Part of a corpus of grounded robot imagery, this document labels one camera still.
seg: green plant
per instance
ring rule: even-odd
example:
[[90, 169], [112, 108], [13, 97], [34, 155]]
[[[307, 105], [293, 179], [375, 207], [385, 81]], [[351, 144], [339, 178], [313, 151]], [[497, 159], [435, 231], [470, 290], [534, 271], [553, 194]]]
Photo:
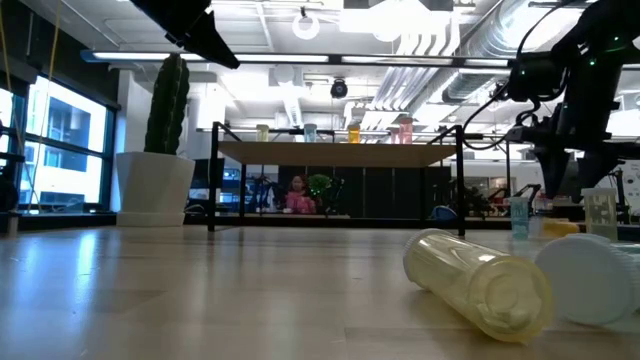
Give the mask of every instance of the green plant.
[[331, 178], [326, 175], [316, 174], [309, 177], [309, 190], [314, 197], [320, 197], [331, 187]]
[[175, 155], [189, 93], [189, 69], [180, 54], [164, 60], [153, 87], [144, 151]]

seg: security camera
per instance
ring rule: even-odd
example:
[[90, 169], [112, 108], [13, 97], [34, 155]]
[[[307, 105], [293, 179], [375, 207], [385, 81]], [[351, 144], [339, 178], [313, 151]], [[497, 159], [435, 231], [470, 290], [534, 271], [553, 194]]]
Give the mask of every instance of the security camera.
[[344, 82], [344, 79], [335, 79], [333, 81], [333, 85], [331, 86], [331, 97], [334, 99], [342, 99], [347, 96], [349, 92], [349, 88], [347, 84]]

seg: wooden table surface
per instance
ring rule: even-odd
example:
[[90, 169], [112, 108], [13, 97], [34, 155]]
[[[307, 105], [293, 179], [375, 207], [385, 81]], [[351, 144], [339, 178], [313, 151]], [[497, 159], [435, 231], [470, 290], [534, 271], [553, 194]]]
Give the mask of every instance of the wooden table surface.
[[242, 164], [420, 168], [456, 152], [453, 145], [221, 141], [219, 151]]
[[[410, 230], [84, 229], [0, 240], [0, 359], [639, 359], [640, 318], [495, 341], [402, 267]], [[542, 242], [471, 231], [532, 256]]]

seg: child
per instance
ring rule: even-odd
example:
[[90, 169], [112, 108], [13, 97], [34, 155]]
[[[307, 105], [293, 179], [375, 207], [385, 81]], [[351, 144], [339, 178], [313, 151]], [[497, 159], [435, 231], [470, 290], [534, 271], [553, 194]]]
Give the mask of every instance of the child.
[[289, 185], [287, 208], [296, 214], [315, 214], [316, 204], [307, 193], [309, 186], [305, 176], [295, 176]]

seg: wooden shelf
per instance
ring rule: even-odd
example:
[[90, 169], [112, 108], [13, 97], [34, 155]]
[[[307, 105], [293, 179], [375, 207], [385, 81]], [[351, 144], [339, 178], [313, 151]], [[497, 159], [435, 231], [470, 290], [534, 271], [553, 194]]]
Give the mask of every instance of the wooden shelf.
[[219, 151], [251, 165], [421, 168], [454, 155], [453, 145], [221, 141]]

